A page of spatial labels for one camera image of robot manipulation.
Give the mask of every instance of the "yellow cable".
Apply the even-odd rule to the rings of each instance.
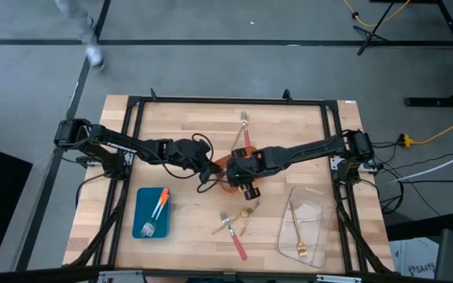
[[[412,141],[410,141],[410,143],[411,143],[411,144],[414,144],[414,145],[424,145],[424,144],[426,144],[426,143],[432,141],[433,139],[438,138],[439,136],[441,136],[441,135],[443,135],[443,134],[446,134],[446,133],[447,133],[448,131],[450,131],[450,130],[453,130],[453,126],[452,126],[452,127],[449,127],[447,130],[444,130],[444,131],[442,131],[442,132],[439,133],[439,134],[436,134],[436,135],[432,136],[431,138],[426,139],[425,141],[417,141],[417,142],[416,142],[416,141],[413,141],[413,140],[412,140]]]
[[[347,7],[349,8],[349,10],[351,10],[351,13],[354,13],[355,10],[351,7],[351,4],[349,4],[346,0],[342,0],[345,5],[347,5]],[[408,3],[410,3],[411,0],[407,0],[401,7],[398,8],[397,11],[395,11],[391,16],[387,17],[387,19],[384,19],[382,21],[382,23],[387,23],[388,21],[390,21],[397,13],[399,13],[403,8],[405,8],[406,5],[408,5]],[[358,16],[355,17],[355,19],[360,23],[362,24],[363,26],[365,27],[374,27],[376,26],[377,24],[367,24],[367,23],[364,23],[361,19],[359,19]]]

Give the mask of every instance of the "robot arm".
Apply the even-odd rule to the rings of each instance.
[[[368,134],[347,130],[340,135],[291,148],[267,147],[253,152],[249,158],[241,150],[233,151],[225,174],[228,182],[240,186],[245,198],[251,200],[260,196],[258,188],[252,186],[255,179],[275,175],[291,164],[325,156],[343,158],[336,171],[340,180],[356,178],[359,181],[357,168],[374,157],[374,150]]]
[[[207,158],[211,148],[203,140],[171,139],[139,140],[109,130],[85,119],[63,120],[53,141],[63,150],[78,149],[87,157],[76,159],[84,167],[100,163],[107,177],[125,179],[128,174],[125,166],[125,153],[137,155],[149,164],[170,164],[201,173],[201,179],[219,172],[219,167]],[[120,149],[124,154],[111,153],[102,145]]]

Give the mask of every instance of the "gold fork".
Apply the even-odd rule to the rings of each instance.
[[[295,224],[296,228],[296,236],[298,237],[298,243],[296,244],[296,249],[298,251],[298,255],[302,259],[307,258],[307,249],[305,248],[305,244],[302,241],[302,237],[300,235],[300,227],[298,226],[298,221],[296,220],[296,215],[295,215],[295,209],[293,208],[293,204],[291,203],[291,200],[288,200],[289,202],[289,208],[291,209],[291,215],[293,216],[293,223]]]

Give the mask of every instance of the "white cable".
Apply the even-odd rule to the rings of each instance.
[[[391,182],[388,182],[388,184],[392,183],[392,182],[398,182],[398,181],[406,180],[408,178],[413,178],[413,177],[417,177],[417,176],[420,176],[420,175],[428,174],[429,172],[436,171],[436,170],[441,169],[441,168],[447,166],[448,164],[452,164],[452,163],[453,163],[453,160],[450,160],[450,161],[448,161],[448,162],[446,162],[444,164],[441,164],[440,166],[437,166],[437,167],[435,167],[433,169],[429,169],[429,170],[426,170],[426,171],[423,171],[423,172],[420,172],[420,173],[417,173],[417,174],[413,174],[413,175],[410,175],[410,176],[407,176],[407,177],[403,177],[403,178],[398,178],[396,180],[392,180]]]

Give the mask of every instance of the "black robotic arm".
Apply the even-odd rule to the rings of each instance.
[[[202,139],[139,140],[109,130],[99,124],[91,124],[85,119],[68,119],[59,123],[54,139],[55,145],[63,150],[78,149],[87,157],[78,157],[76,161],[87,167],[93,163],[103,166],[106,177],[118,180],[128,174],[126,153],[135,154],[148,164],[170,164],[201,173],[206,182],[208,176],[219,172],[219,167],[211,162],[207,153],[211,147]],[[119,149],[123,152],[111,153],[102,145]]]

